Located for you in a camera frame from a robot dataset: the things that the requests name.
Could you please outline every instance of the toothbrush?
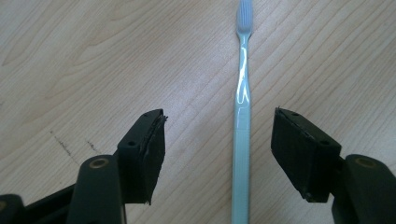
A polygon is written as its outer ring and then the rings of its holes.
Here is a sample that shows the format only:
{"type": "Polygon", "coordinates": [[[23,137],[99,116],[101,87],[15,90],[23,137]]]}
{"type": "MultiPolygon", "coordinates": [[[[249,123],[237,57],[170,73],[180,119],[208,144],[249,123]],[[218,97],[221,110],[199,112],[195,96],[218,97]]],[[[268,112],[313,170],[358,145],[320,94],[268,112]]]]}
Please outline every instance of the toothbrush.
{"type": "Polygon", "coordinates": [[[251,0],[240,0],[236,13],[236,33],[240,41],[239,78],[233,117],[232,224],[248,223],[250,89],[248,86],[248,40],[253,26],[251,0]]]}

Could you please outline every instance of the bolt hole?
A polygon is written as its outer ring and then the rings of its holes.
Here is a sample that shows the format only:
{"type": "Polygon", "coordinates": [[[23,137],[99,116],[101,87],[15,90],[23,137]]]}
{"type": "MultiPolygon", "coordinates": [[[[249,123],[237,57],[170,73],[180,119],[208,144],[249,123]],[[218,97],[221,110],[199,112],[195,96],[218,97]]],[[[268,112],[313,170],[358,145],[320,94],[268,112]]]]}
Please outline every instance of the bolt hole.
{"type": "Polygon", "coordinates": [[[105,158],[99,158],[99,159],[96,159],[96,160],[90,162],[90,167],[92,169],[102,168],[106,165],[108,165],[108,159],[105,159],[105,158]]]}
{"type": "Polygon", "coordinates": [[[320,141],[320,143],[324,146],[328,146],[330,144],[330,142],[328,141],[320,141]]]}

